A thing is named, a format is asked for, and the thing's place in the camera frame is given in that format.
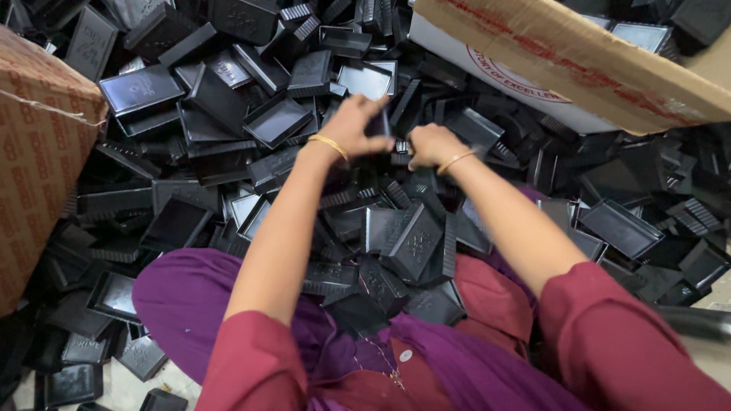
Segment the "hand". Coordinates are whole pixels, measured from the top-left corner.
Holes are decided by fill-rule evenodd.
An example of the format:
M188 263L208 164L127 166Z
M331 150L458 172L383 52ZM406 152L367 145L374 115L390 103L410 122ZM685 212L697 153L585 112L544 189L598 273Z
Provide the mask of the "hand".
M371 101L362 94L356 94L340 104L338 111L317 134L339 144L349 157L391 151L395 145L393 137L366 137L363 133L371 118L380 113L386 103L388 97Z
M411 171L416 167L438 167L469 150L448 128L434 123L414 128L409 141L409 154L414 154L409 162Z

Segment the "woman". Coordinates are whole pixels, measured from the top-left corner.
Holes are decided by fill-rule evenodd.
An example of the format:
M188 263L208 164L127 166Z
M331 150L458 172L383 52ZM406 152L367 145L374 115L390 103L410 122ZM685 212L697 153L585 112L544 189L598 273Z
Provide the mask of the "woman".
M332 165L392 150L392 138L363 134L385 103L349 98L300 150L243 263L181 249L137 279L140 318L203 385L197 409L731 410L728 392L695 367L655 313L434 124L411 133L409 168L439 167L475 204L502 257L539 296L561 384L526 360L529 297L463 255L455 283L468 318L454 328L399 314L378 336L354 342L337 334L332 318L300 297L314 219Z

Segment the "floor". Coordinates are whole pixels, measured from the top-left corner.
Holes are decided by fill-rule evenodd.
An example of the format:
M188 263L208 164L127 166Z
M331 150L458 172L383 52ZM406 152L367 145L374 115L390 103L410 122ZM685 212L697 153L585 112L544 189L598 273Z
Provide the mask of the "floor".
M731 271L713 284L713 292L694 306L731 312ZM683 338L696 365L719 384L731 391L731 349L728 346L703 340ZM115 358L104 365L104 396L96 402L112 411L138 411L145 395L153 388L170 388L170 392L188 400L192 411L200 395L201 387L168 360L152 380L139 381ZM13 395L18 410L33 408L34 375L30 373ZM77 405L62 407L60 411L74 411Z
M172 361L168 360L157 375L142 382L115 358L104 365L104 395L97 404L112 411L139 411L147 392L153 388L170 388L170 392L188 400L188 411L195 408L200 395L200 385L193 382ZM27 375L13 394L18 410L33 409L34 374ZM59 411L75 411L78 405L61 407Z

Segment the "string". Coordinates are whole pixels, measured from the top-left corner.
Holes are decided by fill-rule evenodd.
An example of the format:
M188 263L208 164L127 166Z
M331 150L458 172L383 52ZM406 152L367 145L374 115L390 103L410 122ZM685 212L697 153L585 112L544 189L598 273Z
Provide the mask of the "string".
M3 94L5 96L8 96L8 97L10 97L11 99L13 99L13 100L15 100L17 102L26 103L27 105L30 105L31 107L34 107L34 108L40 108L40 109L47 110L47 111L53 111L54 113L58 113L58 114L61 114L62 116L66 116L66 117L72 118L72 119L74 119L76 121L80 121L80 122L82 122L82 123L84 123L84 124L86 124L88 126L98 127L98 126L101 126L102 124L104 124L107 121L106 118L105 118L104 120L101 120L98 123L95 123L95 124L94 123L90 123L88 120L86 120L84 118L84 113L76 113L76 114L68 113L66 111L59 110L58 108L51 107L49 105L45 105L45 104L43 104L41 102L35 102L35 101L31 101L31 100L26 100L24 98L21 98L21 97L16 96L15 94L8 93L5 90L0 90L0 94Z

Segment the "gold bangle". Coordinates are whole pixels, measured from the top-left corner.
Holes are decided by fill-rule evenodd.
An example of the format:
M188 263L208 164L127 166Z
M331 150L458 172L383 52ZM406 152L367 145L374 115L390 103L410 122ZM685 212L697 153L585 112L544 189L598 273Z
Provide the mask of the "gold bangle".
M325 137L324 135L319 135L319 134L311 135L310 138L307 139L307 141L312 141L312 140L322 141L323 143L329 145L330 147L337 150L338 153L340 153L343 156L345 161L348 161L348 152L345 151L344 148L340 147L340 144L337 144L336 142L332 141L331 139Z
M471 156L472 154L474 154L474 150L470 150L470 151L467 151L466 153L458 154L458 155L452 157L451 159L449 159L449 161L447 161L444 164L440 165L439 168L436 169L436 174L439 175L439 176L444 175L444 172L447 171L447 168L450 165L454 164L457 160L462 159L462 158L467 157L467 156Z

